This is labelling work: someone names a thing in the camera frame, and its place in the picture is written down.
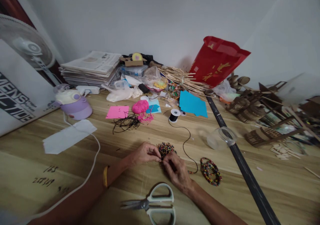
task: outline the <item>black cord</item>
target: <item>black cord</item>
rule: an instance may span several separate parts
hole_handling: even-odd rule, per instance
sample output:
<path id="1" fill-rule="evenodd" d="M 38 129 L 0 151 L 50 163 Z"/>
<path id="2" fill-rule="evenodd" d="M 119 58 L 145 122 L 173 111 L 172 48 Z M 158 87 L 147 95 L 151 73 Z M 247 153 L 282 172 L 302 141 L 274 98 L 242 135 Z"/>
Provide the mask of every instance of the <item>black cord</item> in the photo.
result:
<path id="1" fill-rule="evenodd" d="M 158 98 L 158 97 L 163 97 L 163 98 L 165 98 L 165 99 L 167 99 L 167 98 L 169 98 L 169 94 L 168 94 L 168 91 L 166 90 L 166 89 L 164 89 L 166 92 L 167 92 L 167 96 L 166 97 L 163 97 L 163 96 L 157 96 L 157 97 L 155 97 L 155 98 L 153 98 L 153 99 L 156 99 L 156 98 Z"/>
<path id="2" fill-rule="evenodd" d="M 184 150 L 184 144 L 191 138 L 191 133 L 190 133 L 189 129 L 187 129 L 186 127 L 181 127 L 181 128 L 185 128 L 185 129 L 188 130 L 188 132 L 189 132 L 189 137 L 188 137 L 188 139 L 183 143 L 182 148 L 183 148 L 184 153 L 188 156 L 188 158 L 191 159 L 192 161 L 194 161 L 194 163 L 195 163 L 196 166 L 197 166 L 197 170 L 196 170 L 195 172 L 188 171 L 188 173 L 190 173 L 190 174 L 195 174 L 195 173 L 198 172 L 198 164 L 197 164 L 197 162 L 196 162 L 195 160 L 193 160 L 192 158 L 190 158 L 189 155 L 188 155 L 188 154 L 186 153 L 186 151 Z"/>
<path id="3" fill-rule="evenodd" d="M 120 132 L 124 132 L 124 131 L 130 129 L 131 127 L 134 127 L 135 129 L 137 129 L 137 127 L 140 126 L 141 122 L 135 114 L 129 114 L 129 112 L 125 112 L 125 113 L 127 114 L 127 117 L 118 119 L 117 121 L 113 120 L 113 122 L 115 124 L 114 124 L 113 130 L 112 130 L 112 134 L 114 134 L 115 132 L 118 132 L 118 131 L 114 131 L 114 129 L 116 127 L 122 128 L 122 131 L 120 131 Z"/>

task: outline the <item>light blue paper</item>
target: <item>light blue paper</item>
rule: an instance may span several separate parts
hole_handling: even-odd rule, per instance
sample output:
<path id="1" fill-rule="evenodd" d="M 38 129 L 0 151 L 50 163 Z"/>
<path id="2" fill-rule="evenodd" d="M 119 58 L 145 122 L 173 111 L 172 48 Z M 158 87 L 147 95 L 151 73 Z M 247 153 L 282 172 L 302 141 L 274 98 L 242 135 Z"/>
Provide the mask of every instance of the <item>light blue paper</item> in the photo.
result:
<path id="1" fill-rule="evenodd" d="M 160 108 L 160 105 L 159 105 L 159 100 L 157 99 L 153 99 L 153 100 L 149 100 L 149 109 L 147 109 L 147 113 L 150 113 L 150 110 L 151 110 L 151 113 L 161 113 L 161 108 Z"/>
<path id="2" fill-rule="evenodd" d="M 181 110 L 186 113 L 194 113 L 196 116 L 201 115 L 208 117 L 206 102 L 187 91 L 180 92 L 179 104 Z"/>

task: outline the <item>hand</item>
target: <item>hand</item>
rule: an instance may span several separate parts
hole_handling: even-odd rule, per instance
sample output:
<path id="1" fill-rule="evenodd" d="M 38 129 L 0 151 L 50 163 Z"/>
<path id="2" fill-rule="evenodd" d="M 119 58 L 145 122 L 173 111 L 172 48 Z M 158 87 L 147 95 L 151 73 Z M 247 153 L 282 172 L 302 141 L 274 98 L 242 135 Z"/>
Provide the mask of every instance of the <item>hand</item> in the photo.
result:
<path id="1" fill-rule="evenodd" d="M 193 190 L 194 181 L 190 178 L 183 159 L 179 158 L 175 152 L 171 152 L 164 157 L 162 162 L 173 185 L 184 194 Z"/>
<path id="2" fill-rule="evenodd" d="M 129 157 L 133 166 L 150 161 L 161 162 L 158 148 L 148 142 L 143 142 Z"/>

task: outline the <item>glass jar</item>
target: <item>glass jar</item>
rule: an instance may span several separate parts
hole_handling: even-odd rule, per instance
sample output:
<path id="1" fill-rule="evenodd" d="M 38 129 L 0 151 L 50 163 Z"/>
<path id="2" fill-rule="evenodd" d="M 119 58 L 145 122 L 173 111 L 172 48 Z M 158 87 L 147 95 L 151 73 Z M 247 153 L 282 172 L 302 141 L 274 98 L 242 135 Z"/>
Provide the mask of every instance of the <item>glass jar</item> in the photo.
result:
<path id="1" fill-rule="evenodd" d="M 237 138 L 238 137 L 231 129 L 221 127 L 217 128 L 213 133 L 207 136 L 207 143 L 214 150 L 223 150 L 234 145 Z"/>

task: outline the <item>white board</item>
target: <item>white board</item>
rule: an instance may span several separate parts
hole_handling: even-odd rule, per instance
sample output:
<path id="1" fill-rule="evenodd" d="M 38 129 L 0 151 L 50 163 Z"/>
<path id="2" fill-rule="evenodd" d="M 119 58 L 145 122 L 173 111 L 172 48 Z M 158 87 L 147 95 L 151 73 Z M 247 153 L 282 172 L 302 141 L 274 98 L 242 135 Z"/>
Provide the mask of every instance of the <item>white board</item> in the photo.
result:
<path id="1" fill-rule="evenodd" d="M 55 109 L 53 87 L 0 40 L 0 136 Z"/>

